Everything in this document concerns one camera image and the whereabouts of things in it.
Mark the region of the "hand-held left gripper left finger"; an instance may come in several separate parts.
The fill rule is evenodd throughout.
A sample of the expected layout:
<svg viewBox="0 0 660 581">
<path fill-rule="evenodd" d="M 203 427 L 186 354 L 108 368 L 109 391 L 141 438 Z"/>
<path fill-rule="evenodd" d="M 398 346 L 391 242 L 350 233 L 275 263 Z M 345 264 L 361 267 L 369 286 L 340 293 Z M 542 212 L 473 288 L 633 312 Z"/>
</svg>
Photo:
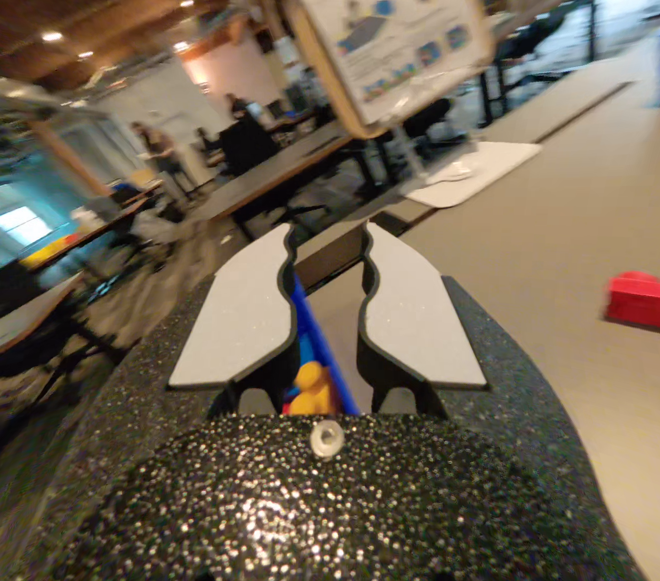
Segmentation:
<svg viewBox="0 0 660 581">
<path fill-rule="evenodd" d="M 256 390 L 281 414 L 300 368 L 295 259 L 294 228 L 285 223 L 216 272 L 168 389 L 218 389 L 235 404 Z"/>
</svg>

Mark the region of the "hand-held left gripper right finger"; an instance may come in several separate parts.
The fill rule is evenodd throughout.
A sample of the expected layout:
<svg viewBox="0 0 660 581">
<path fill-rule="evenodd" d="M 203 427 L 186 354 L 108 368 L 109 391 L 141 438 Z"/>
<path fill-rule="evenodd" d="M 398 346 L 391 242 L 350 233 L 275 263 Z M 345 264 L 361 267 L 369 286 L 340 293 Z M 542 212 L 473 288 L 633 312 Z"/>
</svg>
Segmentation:
<svg viewBox="0 0 660 581">
<path fill-rule="evenodd" d="M 488 380 L 441 273 L 375 222 L 362 227 L 357 369 L 372 388 L 371 412 L 392 391 L 418 413 L 443 412 L 436 390 L 487 390 Z"/>
</svg>

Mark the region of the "blue plastic bin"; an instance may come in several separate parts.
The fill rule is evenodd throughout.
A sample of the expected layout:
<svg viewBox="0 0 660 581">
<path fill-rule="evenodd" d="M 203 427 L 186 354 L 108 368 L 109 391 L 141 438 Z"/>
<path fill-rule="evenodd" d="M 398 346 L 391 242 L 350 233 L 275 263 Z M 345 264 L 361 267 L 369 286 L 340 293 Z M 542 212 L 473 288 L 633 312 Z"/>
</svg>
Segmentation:
<svg viewBox="0 0 660 581">
<path fill-rule="evenodd" d="M 334 383 L 334 387 L 337 389 L 337 393 L 341 402 L 341 412 L 339 414 L 360 415 L 360 410 L 351 394 L 345 378 L 343 377 L 339 364 L 334 359 L 331 348 L 321 330 L 318 321 L 316 320 L 316 317 L 314 316 L 314 313 L 312 312 L 305 291 L 298 278 L 295 279 L 293 303 L 298 319 L 299 350 L 299 334 L 308 332 L 313 340 L 317 361 L 328 368 L 331 379 Z M 296 394 L 295 391 L 296 390 L 294 389 L 293 383 L 288 393 L 286 394 L 285 403 L 289 402 L 293 398 L 293 396 Z"/>
</svg>

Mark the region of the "yellow building block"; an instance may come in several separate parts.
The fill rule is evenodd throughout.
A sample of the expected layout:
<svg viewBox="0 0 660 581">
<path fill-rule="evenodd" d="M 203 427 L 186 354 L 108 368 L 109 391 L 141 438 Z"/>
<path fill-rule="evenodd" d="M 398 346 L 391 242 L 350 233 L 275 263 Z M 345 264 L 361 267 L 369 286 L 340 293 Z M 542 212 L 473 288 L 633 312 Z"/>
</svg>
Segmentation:
<svg viewBox="0 0 660 581">
<path fill-rule="evenodd" d="M 301 365 L 294 380 L 295 395 L 285 403 L 286 415 L 336 415 L 341 402 L 328 368 L 312 360 Z"/>
</svg>

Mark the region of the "red building block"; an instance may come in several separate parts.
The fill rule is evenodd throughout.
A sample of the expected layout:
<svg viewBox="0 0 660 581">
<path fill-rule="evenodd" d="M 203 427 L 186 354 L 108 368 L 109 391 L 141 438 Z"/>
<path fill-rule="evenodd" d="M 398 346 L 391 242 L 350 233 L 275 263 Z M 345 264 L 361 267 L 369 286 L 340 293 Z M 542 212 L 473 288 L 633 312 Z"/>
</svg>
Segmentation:
<svg viewBox="0 0 660 581">
<path fill-rule="evenodd" d="M 646 272 L 623 272 L 607 285 L 605 318 L 659 329 L 659 278 Z"/>
</svg>

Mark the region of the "black office chair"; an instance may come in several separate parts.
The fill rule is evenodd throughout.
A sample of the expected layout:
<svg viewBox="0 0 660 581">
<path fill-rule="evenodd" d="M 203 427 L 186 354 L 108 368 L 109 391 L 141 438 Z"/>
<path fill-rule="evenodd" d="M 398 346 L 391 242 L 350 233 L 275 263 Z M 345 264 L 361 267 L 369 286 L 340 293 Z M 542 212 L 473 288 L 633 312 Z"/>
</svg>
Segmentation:
<svg viewBox="0 0 660 581">
<path fill-rule="evenodd" d="M 228 171 L 235 178 L 273 158 L 280 151 L 278 143 L 249 114 L 221 131 L 219 144 Z"/>
<path fill-rule="evenodd" d="M 452 104 L 449 98 L 440 98 L 406 119 L 403 122 L 403 129 L 408 137 L 418 145 L 429 147 L 449 145 L 453 141 L 453 137 L 450 137 L 449 140 L 433 140 L 429 134 L 429 129 L 437 123 L 444 122 L 451 107 Z"/>
</svg>

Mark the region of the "yellow object on desk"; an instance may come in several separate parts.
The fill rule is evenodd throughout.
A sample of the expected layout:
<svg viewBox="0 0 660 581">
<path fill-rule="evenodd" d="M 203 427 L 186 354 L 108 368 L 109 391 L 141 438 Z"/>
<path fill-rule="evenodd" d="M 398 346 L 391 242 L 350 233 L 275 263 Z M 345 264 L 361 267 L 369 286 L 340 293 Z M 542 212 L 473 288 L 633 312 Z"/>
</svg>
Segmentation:
<svg viewBox="0 0 660 581">
<path fill-rule="evenodd" d="M 70 252 L 78 243 L 80 235 L 72 233 L 50 242 L 45 247 L 30 255 L 21 258 L 20 264 L 30 271 L 46 268 L 49 264 L 57 262 L 58 259 Z"/>
</svg>

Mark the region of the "cardboard board with paper sheet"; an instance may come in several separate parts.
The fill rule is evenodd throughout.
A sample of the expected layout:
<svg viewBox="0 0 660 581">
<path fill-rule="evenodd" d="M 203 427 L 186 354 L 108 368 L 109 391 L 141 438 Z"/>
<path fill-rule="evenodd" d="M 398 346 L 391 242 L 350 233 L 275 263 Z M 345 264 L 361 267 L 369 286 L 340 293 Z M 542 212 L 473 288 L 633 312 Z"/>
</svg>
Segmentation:
<svg viewBox="0 0 660 581">
<path fill-rule="evenodd" d="M 417 114 L 494 57 L 482 0 L 283 0 L 306 61 L 353 138 Z"/>
</svg>

